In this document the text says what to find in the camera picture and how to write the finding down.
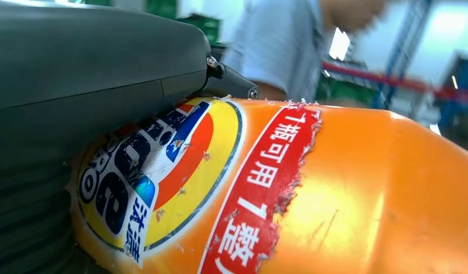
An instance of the blue shelf frame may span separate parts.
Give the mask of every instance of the blue shelf frame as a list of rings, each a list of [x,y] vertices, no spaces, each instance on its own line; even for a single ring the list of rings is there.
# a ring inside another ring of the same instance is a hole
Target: blue shelf frame
[[[460,92],[468,92],[468,62],[465,63],[460,72],[455,75],[455,78],[458,83],[458,90],[461,90]],[[468,104],[456,100],[448,100],[441,107],[441,120],[438,123],[439,128],[450,127],[453,123],[454,116],[463,112],[468,112]]]
[[[409,4],[413,8],[408,8],[403,27],[399,31],[397,44],[389,59],[386,71],[387,76],[396,75],[399,80],[405,77],[405,72],[420,43],[422,33],[427,25],[432,0],[412,0]],[[396,92],[397,89],[395,87],[379,84],[372,107],[388,110]]]

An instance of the torn label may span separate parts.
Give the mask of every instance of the torn label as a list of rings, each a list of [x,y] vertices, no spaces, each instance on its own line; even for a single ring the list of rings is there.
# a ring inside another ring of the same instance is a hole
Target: torn label
[[[273,214],[284,213],[294,197],[319,125],[317,112],[290,103],[264,128],[225,198],[199,272],[258,272],[279,238]]]

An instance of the tide logo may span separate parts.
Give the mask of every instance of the tide logo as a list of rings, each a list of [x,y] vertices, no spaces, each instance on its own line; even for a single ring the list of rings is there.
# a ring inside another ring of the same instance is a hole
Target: tide logo
[[[241,110],[196,98],[104,136],[86,152],[78,203],[89,229],[131,255],[185,232],[201,215],[242,143]]]

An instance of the gray plastic housing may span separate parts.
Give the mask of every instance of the gray plastic housing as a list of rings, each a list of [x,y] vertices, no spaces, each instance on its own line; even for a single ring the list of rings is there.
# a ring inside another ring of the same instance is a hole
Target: gray plastic housing
[[[0,172],[65,160],[206,83],[211,49],[196,27],[78,7],[0,1]]]

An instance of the metal bolt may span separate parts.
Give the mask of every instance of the metal bolt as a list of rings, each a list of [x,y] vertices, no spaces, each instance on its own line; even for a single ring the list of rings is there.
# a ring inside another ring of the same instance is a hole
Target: metal bolt
[[[259,98],[259,92],[257,92],[257,89],[254,87],[249,91],[249,99],[257,99]]]
[[[217,65],[218,65],[216,58],[214,58],[212,56],[207,56],[207,65],[209,67],[216,68]]]

